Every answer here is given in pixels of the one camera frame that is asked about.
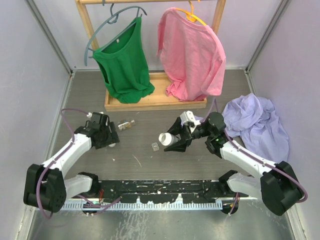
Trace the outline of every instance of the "clothing rack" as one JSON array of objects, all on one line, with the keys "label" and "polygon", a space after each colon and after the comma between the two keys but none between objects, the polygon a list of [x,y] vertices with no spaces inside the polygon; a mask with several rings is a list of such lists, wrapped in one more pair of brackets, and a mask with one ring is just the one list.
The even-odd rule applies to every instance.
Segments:
[{"label": "clothing rack", "polygon": [[[155,3],[155,2],[182,2],[187,0],[105,0],[105,4],[122,4],[122,3]],[[103,0],[75,0],[84,29],[90,39],[94,34],[89,13],[86,5],[101,4]],[[224,12],[226,0],[217,0],[213,21],[211,24],[215,34],[218,33],[222,14]],[[95,37],[91,43],[93,50],[99,48],[97,38]],[[123,104],[117,99],[111,97],[106,91],[104,106],[107,111],[143,111],[143,110],[170,110],[170,109],[200,109],[205,108],[207,99],[202,101],[179,101],[173,96],[166,96],[165,89],[171,83],[167,75],[163,72],[150,73],[150,82],[154,85],[155,91],[149,96],[142,98],[138,103]]]}]

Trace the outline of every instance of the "green shirt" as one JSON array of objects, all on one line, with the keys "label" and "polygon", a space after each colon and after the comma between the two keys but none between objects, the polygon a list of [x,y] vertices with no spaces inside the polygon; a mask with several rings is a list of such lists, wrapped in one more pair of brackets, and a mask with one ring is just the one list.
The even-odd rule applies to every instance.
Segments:
[{"label": "green shirt", "polygon": [[141,43],[141,17],[116,41],[92,57],[98,63],[109,94],[123,104],[135,104],[155,90]]}]

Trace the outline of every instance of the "crumpled cloth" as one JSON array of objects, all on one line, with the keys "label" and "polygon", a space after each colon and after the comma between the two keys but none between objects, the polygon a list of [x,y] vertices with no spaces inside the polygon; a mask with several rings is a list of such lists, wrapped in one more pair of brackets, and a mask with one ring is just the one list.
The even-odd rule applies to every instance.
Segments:
[{"label": "crumpled cloth", "polygon": [[245,147],[267,160],[288,160],[289,136],[282,126],[273,103],[253,93],[230,101],[223,113],[226,132],[240,136]]}]

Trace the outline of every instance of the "pink shirt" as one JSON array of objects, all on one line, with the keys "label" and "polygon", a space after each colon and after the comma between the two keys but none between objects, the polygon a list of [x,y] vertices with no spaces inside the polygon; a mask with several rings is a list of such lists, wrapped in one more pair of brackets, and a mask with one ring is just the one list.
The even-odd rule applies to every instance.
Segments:
[{"label": "pink shirt", "polygon": [[174,7],[167,9],[158,26],[159,53],[172,82],[166,89],[168,96],[200,101],[221,94],[226,55],[210,26],[188,21]]}]

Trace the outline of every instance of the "white bottle cap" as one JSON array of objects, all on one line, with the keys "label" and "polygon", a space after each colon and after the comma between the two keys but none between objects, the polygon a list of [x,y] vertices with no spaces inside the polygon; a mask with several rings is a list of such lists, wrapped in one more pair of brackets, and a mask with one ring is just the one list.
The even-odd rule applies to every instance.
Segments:
[{"label": "white bottle cap", "polygon": [[163,145],[163,146],[169,146],[173,141],[173,136],[166,132],[166,133],[161,133],[159,135],[159,142]]}]

